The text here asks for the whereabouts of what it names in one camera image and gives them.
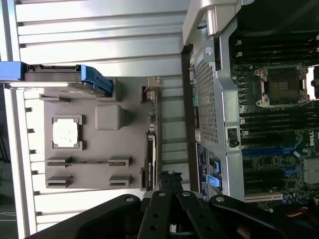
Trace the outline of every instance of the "white cpu chip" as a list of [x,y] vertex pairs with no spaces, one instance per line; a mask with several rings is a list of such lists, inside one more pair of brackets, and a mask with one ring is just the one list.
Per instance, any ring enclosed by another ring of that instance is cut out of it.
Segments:
[[78,124],[74,119],[58,119],[53,123],[53,143],[57,147],[74,147],[78,136]]

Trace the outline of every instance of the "screw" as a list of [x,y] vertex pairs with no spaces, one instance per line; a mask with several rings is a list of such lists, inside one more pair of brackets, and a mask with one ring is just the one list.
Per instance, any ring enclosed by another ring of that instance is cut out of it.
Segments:
[[216,201],[222,203],[222,202],[225,201],[225,199],[224,199],[223,197],[217,197],[217,198],[216,198]]
[[183,192],[182,195],[183,195],[184,197],[189,197],[189,196],[190,196],[190,193],[189,193],[189,192]]

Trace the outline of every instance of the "cpu socket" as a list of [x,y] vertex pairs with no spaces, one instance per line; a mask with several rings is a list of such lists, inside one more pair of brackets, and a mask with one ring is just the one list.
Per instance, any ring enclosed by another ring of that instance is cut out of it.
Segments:
[[288,107],[309,101],[307,72],[304,65],[263,67],[255,70],[260,77],[261,99],[256,105],[263,108]]

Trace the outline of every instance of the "circuit board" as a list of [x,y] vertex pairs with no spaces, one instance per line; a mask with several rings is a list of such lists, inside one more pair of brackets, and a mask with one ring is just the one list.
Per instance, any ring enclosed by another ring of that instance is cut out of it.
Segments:
[[266,195],[250,201],[266,210],[319,198],[319,102],[306,88],[318,44],[315,35],[230,40],[245,195]]

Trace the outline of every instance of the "metal mesh grille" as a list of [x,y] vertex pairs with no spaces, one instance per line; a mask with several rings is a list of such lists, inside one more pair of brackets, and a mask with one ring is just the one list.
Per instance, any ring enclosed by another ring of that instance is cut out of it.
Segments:
[[211,66],[204,60],[196,66],[197,91],[199,103],[200,134],[214,143],[217,140],[217,124],[214,101],[214,72]]

